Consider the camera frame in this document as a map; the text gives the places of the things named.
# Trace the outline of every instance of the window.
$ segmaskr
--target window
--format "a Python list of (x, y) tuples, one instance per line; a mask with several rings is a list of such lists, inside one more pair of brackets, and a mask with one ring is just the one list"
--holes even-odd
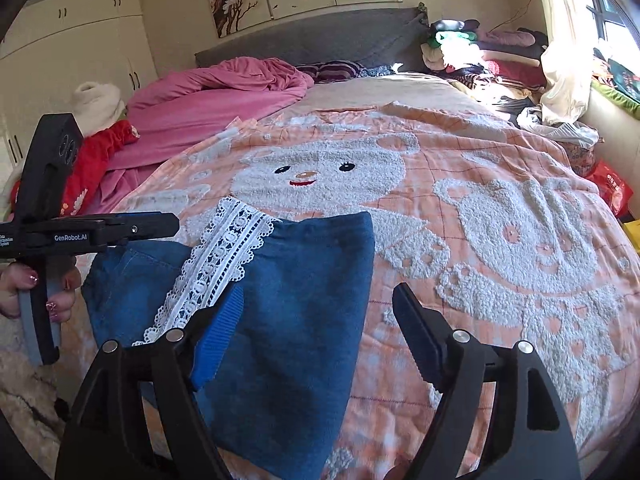
[(586, 7), (593, 17), (597, 37), (606, 41), (609, 55), (618, 63), (640, 75), (640, 49), (631, 33), (609, 0), (586, 0)]

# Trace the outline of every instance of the white curtain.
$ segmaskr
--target white curtain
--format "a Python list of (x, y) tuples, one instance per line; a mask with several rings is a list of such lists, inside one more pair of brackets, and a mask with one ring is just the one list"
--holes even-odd
[(587, 110), (593, 58), (593, 23), (584, 0), (542, 0), (549, 48), (542, 67), (549, 85), (543, 95), (546, 124), (573, 123)]

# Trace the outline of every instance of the wardrobe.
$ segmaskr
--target wardrobe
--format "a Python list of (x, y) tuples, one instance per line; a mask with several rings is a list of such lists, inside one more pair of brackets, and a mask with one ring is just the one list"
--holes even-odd
[(44, 0), (23, 8), (0, 43), (0, 133), (11, 163), (26, 157), (46, 113), (68, 112), (85, 81), (126, 102), (157, 78), (140, 0)]

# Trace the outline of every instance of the blue gripper pad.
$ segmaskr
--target blue gripper pad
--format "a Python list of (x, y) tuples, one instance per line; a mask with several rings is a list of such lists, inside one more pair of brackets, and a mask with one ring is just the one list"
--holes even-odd
[(420, 304), (414, 304), (402, 290), (394, 290), (394, 315), (422, 379), (439, 385), (445, 356), (421, 315), (423, 309)]
[(243, 310), (244, 293), (235, 285), (196, 345), (191, 371), (191, 384), (196, 390), (215, 377)]

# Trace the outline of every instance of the gray grip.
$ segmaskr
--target gray grip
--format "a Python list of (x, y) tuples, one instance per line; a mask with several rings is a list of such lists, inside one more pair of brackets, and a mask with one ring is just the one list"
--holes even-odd
[[(46, 277), (47, 277), (47, 298), (64, 290), (62, 279), (76, 264), (73, 256), (50, 256), (47, 258)], [(22, 320), (22, 329), (24, 332), (24, 343), (27, 349), (29, 361), (34, 366), (42, 365), (42, 356), (40, 355), (40, 347), (36, 338), (36, 331), (33, 323), (33, 312), (31, 309), (31, 291), (18, 291), (18, 304), (20, 305), (20, 318)], [(51, 323), (51, 336), (53, 345), (60, 347), (60, 323)]]

